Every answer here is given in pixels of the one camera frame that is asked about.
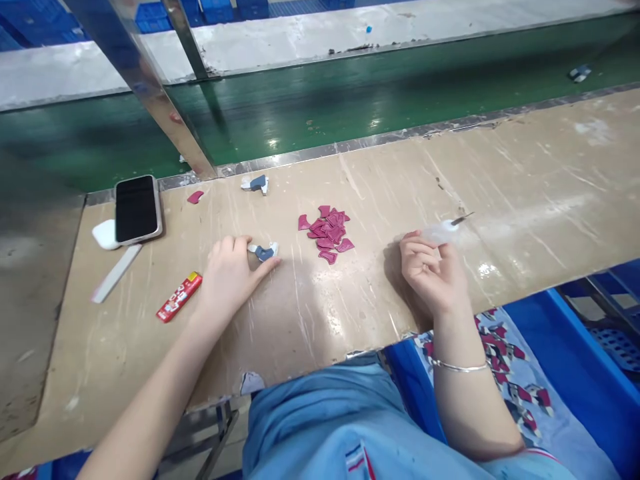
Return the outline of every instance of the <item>pile of pink fabric pieces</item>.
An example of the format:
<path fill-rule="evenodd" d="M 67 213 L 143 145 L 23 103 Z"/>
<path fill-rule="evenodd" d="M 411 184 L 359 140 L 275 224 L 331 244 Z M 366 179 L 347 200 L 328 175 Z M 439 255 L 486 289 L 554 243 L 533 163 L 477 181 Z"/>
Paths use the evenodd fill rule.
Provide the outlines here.
<path fill-rule="evenodd" d="M 298 218 L 298 230 L 310 230 L 307 236 L 315 239 L 315 244 L 320 250 L 318 257 L 324 258 L 330 265 L 335 263 L 338 254 L 351 250 L 354 247 L 351 240 L 343 238 L 347 234 L 345 222 L 351 220 L 345 212 L 338 212 L 329 205 L 318 207 L 320 217 L 318 220 L 310 224 L 306 215 L 300 215 Z"/>

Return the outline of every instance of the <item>smartphone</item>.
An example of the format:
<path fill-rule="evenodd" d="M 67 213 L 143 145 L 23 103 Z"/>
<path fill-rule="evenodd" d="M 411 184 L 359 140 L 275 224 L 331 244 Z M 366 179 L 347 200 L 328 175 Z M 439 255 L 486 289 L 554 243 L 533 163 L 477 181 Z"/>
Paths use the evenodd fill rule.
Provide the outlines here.
<path fill-rule="evenodd" d="M 115 240 L 130 245 L 162 234 L 158 180 L 144 175 L 115 185 Z"/>

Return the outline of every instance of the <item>phone screen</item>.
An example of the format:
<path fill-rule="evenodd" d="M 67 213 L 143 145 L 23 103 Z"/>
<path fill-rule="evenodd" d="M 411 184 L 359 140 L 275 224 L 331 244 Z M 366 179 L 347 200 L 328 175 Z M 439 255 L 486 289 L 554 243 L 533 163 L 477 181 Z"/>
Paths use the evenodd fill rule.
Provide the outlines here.
<path fill-rule="evenodd" d="M 158 230 L 153 177 L 120 182 L 115 188 L 115 240 L 126 242 Z"/>

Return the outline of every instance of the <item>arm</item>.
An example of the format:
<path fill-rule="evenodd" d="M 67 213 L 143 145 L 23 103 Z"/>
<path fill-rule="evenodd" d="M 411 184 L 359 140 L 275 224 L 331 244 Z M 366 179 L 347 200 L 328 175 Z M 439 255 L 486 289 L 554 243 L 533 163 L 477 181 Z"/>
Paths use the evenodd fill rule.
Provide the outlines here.
<path fill-rule="evenodd" d="M 272 257 L 252 272 L 251 237 L 225 237 L 213 246 L 198 305 L 162 363 L 98 444 L 78 478 L 152 478 L 200 370 L 235 312 L 278 263 Z"/>
<path fill-rule="evenodd" d="M 453 245 L 438 248 L 419 235 L 408 233 L 400 242 L 402 272 L 433 314 L 434 356 L 457 367 L 484 365 L 458 252 Z M 452 448 L 475 461 L 506 457 L 524 448 L 490 369 L 462 373 L 436 366 L 433 376 L 440 420 Z"/>

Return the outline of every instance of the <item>hand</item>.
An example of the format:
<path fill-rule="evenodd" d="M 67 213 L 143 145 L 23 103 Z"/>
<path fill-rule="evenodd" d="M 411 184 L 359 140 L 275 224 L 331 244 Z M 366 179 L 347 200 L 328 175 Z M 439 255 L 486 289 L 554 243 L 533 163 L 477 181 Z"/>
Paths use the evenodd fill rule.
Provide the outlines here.
<path fill-rule="evenodd" d="M 214 244 L 200 287 L 194 322 L 206 328 L 222 327 L 219 332 L 222 333 L 261 280 L 280 263 L 280 258 L 272 257 L 251 271 L 247 256 L 250 241 L 250 236 L 242 235 L 224 237 Z"/>
<path fill-rule="evenodd" d="M 420 237 L 417 230 L 400 241 L 400 253 L 402 275 L 427 304 L 434 319 L 458 312 L 471 316 L 467 276 L 452 244 L 438 247 Z"/>

